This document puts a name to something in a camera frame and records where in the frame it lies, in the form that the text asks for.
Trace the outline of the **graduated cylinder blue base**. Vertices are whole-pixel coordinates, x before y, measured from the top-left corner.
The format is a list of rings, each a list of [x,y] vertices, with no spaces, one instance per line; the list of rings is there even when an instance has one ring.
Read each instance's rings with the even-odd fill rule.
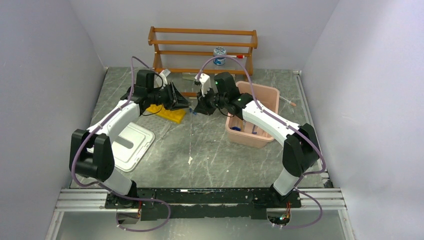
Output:
[[[240,127],[237,127],[237,126],[233,126],[230,129],[233,130],[233,131],[238,131],[238,132],[242,131],[242,129]]]

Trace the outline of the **blue safety glasses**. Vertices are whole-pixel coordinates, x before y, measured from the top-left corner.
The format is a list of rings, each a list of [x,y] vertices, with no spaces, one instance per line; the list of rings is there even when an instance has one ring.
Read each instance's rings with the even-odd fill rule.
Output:
[[[253,135],[257,135],[257,134],[258,134],[257,130],[258,130],[258,127],[254,124],[254,125],[253,125],[253,127],[252,127],[252,131],[251,131],[251,133],[252,133]]]

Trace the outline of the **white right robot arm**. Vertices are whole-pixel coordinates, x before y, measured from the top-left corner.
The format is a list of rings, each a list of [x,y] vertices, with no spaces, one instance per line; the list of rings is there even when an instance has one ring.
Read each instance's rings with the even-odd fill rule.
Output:
[[[217,74],[213,80],[204,73],[195,78],[195,83],[201,86],[196,113],[211,115],[215,110],[226,109],[230,115],[259,127],[282,145],[283,169],[271,185],[273,191],[269,197],[275,207],[282,207],[304,173],[320,159],[315,129],[308,123],[291,122],[267,108],[259,99],[265,95],[259,84],[248,82],[250,91],[241,92],[241,84],[228,72]]]

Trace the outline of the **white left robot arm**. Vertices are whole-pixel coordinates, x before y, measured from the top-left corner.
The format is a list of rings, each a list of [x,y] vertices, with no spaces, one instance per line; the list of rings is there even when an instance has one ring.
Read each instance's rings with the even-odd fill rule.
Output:
[[[168,75],[167,69],[160,73],[139,70],[135,74],[135,82],[110,113],[88,129],[77,129],[72,133],[69,169],[74,180],[77,176],[95,179],[118,195],[118,201],[126,208],[138,203],[137,185],[116,167],[112,143],[151,105],[162,106],[169,111],[189,107],[188,100],[174,83],[167,80]]]

